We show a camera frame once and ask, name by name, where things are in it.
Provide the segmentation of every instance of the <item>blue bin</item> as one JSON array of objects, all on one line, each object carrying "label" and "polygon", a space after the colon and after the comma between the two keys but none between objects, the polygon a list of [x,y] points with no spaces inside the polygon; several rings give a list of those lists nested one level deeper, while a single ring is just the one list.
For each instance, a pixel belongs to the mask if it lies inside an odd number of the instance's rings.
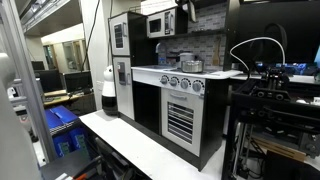
[{"label": "blue bin", "polygon": [[82,149],[89,157],[88,144],[86,142],[88,135],[86,131],[83,128],[76,128],[71,130],[69,135],[73,143],[73,148],[75,150]]},{"label": "blue bin", "polygon": [[58,157],[63,157],[73,151],[73,143],[68,133],[53,138],[53,144]]}]

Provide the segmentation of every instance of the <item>cabinet handle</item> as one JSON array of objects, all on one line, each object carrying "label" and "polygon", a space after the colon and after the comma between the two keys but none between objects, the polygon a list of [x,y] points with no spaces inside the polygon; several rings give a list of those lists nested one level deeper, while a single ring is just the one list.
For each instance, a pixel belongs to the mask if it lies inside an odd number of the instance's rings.
[{"label": "cabinet handle", "polygon": [[204,99],[204,94],[201,93],[201,94],[199,95],[199,98],[200,98],[200,99]]},{"label": "cabinet handle", "polygon": [[125,33],[126,32],[126,30],[125,30],[126,25],[127,25],[127,23],[125,23],[125,22],[122,23],[122,36],[123,37],[127,37],[127,34]]},{"label": "cabinet handle", "polygon": [[127,84],[131,85],[131,74],[130,73],[127,74]]},{"label": "cabinet handle", "polygon": [[173,18],[173,15],[170,13],[170,14],[169,14],[169,30],[170,30],[170,32],[173,31],[173,29],[172,29],[172,23],[171,23],[171,22],[172,22],[172,18]]},{"label": "cabinet handle", "polygon": [[177,99],[180,99],[180,100],[187,100],[186,96],[179,96],[179,95],[175,95],[175,94],[172,94],[172,93],[170,93],[170,96],[172,96],[174,98],[177,98]]}]

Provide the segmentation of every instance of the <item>toy kitchen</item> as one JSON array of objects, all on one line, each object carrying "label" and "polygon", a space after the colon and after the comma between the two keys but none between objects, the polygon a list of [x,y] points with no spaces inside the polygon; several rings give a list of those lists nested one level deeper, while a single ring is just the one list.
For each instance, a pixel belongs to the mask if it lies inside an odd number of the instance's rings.
[{"label": "toy kitchen", "polygon": [[228,79],[240,74],[225,63],[229,6],[109,19],[118,116],[199,171],[221,146]]}]

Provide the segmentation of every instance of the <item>shelf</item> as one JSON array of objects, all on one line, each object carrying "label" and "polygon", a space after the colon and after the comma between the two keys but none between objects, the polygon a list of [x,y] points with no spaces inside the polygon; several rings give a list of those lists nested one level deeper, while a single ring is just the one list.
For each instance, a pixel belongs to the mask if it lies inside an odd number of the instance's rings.
[{"label": "shelf", "polygon": [[196,9],[201,9],[215,4],[227,2],[227,0],[195,0],[194,6]]},{"label": "shelf", "polygon": [[182,38],[182,37],[196,37],[196,36],[208,36],[208,35],[214,35],[214,34],[222,34],[225,33],[225,29],[216,29],[216,30],[205,30],[200,32],[192,32],[192,33],[186,33],[186,34],[178,34],[173,36],[164,36],[164,37],[158,37],[153,39],[174,39],[174,38]]}]

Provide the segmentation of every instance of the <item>white oven door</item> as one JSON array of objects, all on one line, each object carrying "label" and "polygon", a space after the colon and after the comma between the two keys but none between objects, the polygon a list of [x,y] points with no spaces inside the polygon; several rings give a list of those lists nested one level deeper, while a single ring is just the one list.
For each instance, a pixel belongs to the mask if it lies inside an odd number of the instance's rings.
[{"label": "white oven door", "polygon": [[161,89],[162,135],[200,156],[203,119],[202,97]]}]

